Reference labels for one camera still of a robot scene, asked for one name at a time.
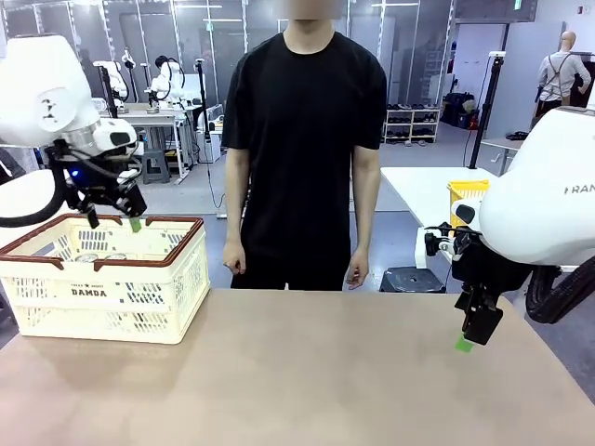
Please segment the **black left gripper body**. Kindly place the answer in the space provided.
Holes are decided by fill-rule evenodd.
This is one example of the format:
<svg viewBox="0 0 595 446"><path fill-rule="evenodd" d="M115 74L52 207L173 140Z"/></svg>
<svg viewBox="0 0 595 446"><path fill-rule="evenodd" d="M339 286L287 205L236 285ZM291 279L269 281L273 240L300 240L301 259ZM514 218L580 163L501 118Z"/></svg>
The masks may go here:
<svg viewBox="0 0 595 446"><path fill-rule="evenodd" d="M73 210L86 214L89 204L109 205L126 215L144 214L147 204L137 178L140 164L134 160L136 146L91 154L65 141L46 148L58 196Z"/></svg>

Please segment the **person's left hand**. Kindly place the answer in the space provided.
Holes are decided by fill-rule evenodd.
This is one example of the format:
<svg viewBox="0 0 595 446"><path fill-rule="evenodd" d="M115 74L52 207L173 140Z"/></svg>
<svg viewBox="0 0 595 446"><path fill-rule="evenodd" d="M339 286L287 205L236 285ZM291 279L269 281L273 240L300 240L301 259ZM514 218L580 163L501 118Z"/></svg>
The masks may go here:
<svg viewBox="0 0 595 446"><path fill-rule="evenodd" d="M369 249L358 247L351 256L345 282L349 290L364 285L369 273Z"/></svg>

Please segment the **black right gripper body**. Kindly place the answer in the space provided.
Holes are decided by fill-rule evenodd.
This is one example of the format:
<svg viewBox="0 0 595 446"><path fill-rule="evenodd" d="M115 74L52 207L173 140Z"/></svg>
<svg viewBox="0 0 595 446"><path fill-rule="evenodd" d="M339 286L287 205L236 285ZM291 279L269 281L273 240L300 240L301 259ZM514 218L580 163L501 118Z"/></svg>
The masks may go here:
<svg viewBox="0 0 595 446"><path fill-rule="evenodd" d="M483 287L489 295L501 295L522 287L530 266L511 261L482 242L466 247L453 261L453 277L471 286Z"/></svg>

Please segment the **person's right hand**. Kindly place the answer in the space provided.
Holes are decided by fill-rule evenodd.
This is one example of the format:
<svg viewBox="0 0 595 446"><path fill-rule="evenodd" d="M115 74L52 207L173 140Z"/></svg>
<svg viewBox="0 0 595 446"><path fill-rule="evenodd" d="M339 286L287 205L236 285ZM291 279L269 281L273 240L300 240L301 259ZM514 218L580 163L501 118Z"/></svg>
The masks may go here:
<svg viewBox="0 0 595 446"><path fill-rule="evenodd" d="M226 241L223 249L223 263L233 275L245 273L245 250L240 242Z"/></svg>

